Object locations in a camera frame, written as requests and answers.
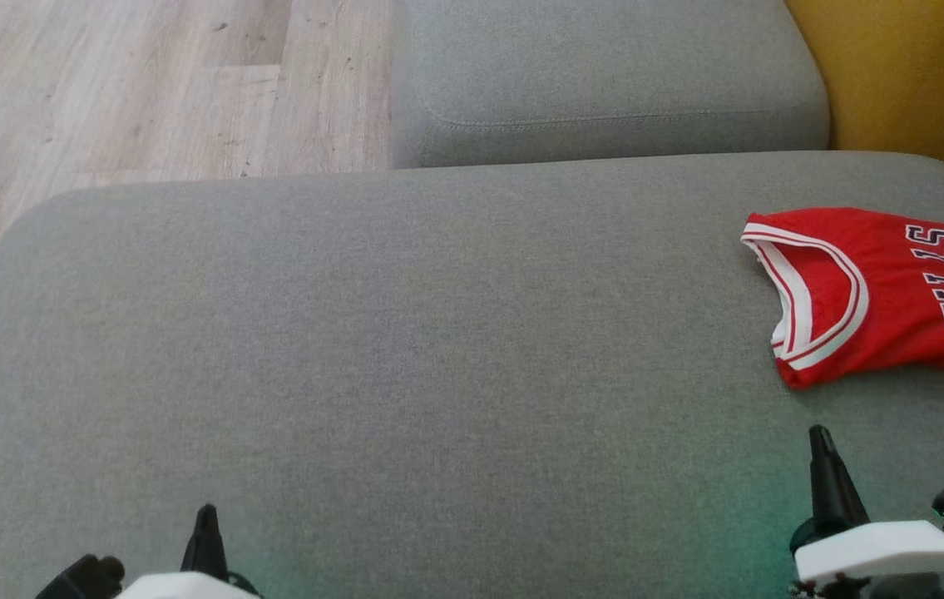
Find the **seat cushion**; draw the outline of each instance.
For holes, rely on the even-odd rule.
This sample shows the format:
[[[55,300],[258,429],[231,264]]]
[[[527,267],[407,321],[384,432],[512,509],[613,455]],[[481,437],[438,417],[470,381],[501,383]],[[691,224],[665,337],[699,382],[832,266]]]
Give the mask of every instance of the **seat cushion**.
[[[783,0],[402,0],[396,166],[822,149]]]
[[[828,425],[932,517],[944,372],[792,392],[746,216],[944,220],[944,164],[783,152],[81,191],[0,243],[0,597],[180,564],[269,597],[774,597]]]

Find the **gray sofa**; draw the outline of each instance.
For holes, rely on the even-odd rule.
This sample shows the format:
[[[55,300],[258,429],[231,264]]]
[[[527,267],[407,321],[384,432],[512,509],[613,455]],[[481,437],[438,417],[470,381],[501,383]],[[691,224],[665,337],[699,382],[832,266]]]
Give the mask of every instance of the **gray sofa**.
[[[398,0],[395,166],[826,149],[781,0]]]
[[[780,597],[814,423],[874,518],[931,516],[944,372],[788,390],[738,236],[807,205],[944,220],[944,164],[815,151],[783,4],[631,0],[589,29],[567,0],[408,5],[400,166],[719,153],[33,210],[0,244],[0,597],[87,552],[176,569],[205,502],[270,598]]]

